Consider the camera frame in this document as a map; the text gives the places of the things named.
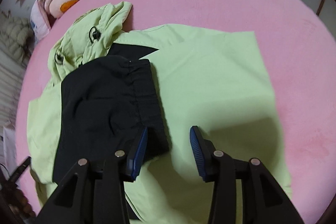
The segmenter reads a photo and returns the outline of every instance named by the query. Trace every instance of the black pants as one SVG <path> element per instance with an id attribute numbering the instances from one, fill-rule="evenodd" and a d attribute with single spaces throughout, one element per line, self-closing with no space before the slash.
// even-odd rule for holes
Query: black pants
<path id="1" fill-rule="evenodd" d="M 97 58 L 65 77 L 61 93 L 62 126 L 54 182 L 59 183 L 81 158 L 94 161 L 113 155 L 134 138 L 139 126 L 148 127 L 145 160 L 169 150 L 147 59 Z"/>

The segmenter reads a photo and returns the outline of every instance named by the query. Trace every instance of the orange flower print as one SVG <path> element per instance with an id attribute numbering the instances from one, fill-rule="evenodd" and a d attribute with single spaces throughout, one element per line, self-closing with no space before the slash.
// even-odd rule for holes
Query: orange flower print
<path id="1" fill-rule="evenodd" d="M 67 1 L 65 3 L 62 4 L 62 6 L 60 7 L 60 10 L 62 13 L 65 13 L 67 10 L 70 9 L 70 7 L 72 7 L 76 2 L 78 2 L 78 0 L 70 0 Z"/>

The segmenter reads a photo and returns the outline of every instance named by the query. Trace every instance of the silver bolt head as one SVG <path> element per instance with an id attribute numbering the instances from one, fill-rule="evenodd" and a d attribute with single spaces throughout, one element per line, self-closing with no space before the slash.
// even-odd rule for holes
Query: silver bolt head
<path id="1" fill-rule="evenodd" d="M 213 153 L 216 157 L 223 157 L 224 156 L 224 152 L 220 151 L 220 150 L 216 150 Z"/>
<path id="2" fill-rule="evenodd" d="M 79 164 L 80 166 L 86 165 L 86 164 L 87 164 L 87 159 L 80 159 L 80 160 L 78 161 L 78 164 Z"/>
<path id="3" fill-rule="evenodd" d="M 251 163 L 252 163 L 253 165 L 259 165 L 259 164 L 260 164 L 260 160 L 257 159 L 257 158 L 254 158 L 254 159 L 251 159 Z"/>
<path id="4" fill-rule="evenodd" d="M 117 157 L 117 158 L 120 158 L 120 157 L 123 157 L 125 156 L 125 152 L 123 150 L 118 150 L 114 153 L 114 155 Z"/>

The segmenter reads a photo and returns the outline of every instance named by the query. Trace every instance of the bed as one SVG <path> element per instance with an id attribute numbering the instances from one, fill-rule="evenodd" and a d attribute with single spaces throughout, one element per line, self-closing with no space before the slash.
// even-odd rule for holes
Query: bed
<path id="1" fill-rule="evenodd" d="M 316 223 L 336 193 L 336 43 L 300 0 L 80 0 L 55 22 L 31 57 L 17 112 L 17 161 L 29 155 L 28 103 L 41 95 L 50 78 L 51 47 L 80 15 L 120 1 L 133 4 L 125 31 L 178 23 L 255 32 L 285 133 L 292 201 L 306 224 Z M 21 188 L 38 212 L 29 173 L 22 177 Z"/>

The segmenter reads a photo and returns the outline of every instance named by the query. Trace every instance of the black drawstring cord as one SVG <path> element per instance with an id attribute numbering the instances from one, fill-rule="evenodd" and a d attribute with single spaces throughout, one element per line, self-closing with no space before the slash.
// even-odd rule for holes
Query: black drawstring cord
<path id="1" fill-rule="evenodd" d="M 97 28 L 96 28 L 95 26 L 93 26 L 93 27 L 90 29 L 90 31 L 89 31 L 89 39 L 90 39 L 90 41 L 91 41 L 91 45 L 93 44 L 93 41 L 92 41 L 92 39 L 91 39 L 91 31 L 92 31 L 92 30 L 94 30 L 94 32 L 92 33 L 92 37 L 93 37 L 93 39 L 99 40 L 100 35 L 101 35 L 101 33 L 97 30 Z"/>
<path id="2" fill-rule="evenodd" d="M 92 39 L 91 39 L 91 32 L 92 32 L 92 30 L 94 30 L 93 33 L 92 33 L 92 37 L 93 37 L 94 40 L 95 40 L 95 39 L 96 39 L 96 40 L 99 40 L 99 38 L 100 38 L 100 36 L 101 36 L 101 33 L 97 30 L 97 28 L 96 28 L 95 26 L 93 26 L 93 27 L 90 29 L 90 31 L 89 31 L 89 39 L 90 39 L 90 41 L 91 41 L 91 45 L 93 44 L 93 41 L 92 41 Z M 56 62 L 56 64 L 58 64 L 58 65 L 63 65 L 64 57 L 63 57 L 62 55 L 55 53 L 54 58 L 55 58 L 55 62 Z"/>
<path id="3" fill-rule="evenodd" d="M 63 60 L 64 60 L 63 56 L 61 56 L 60 54 L 55 53 L 55 57 L 54 58 L 55 58 L 56 64 L 63 65 Z"/>

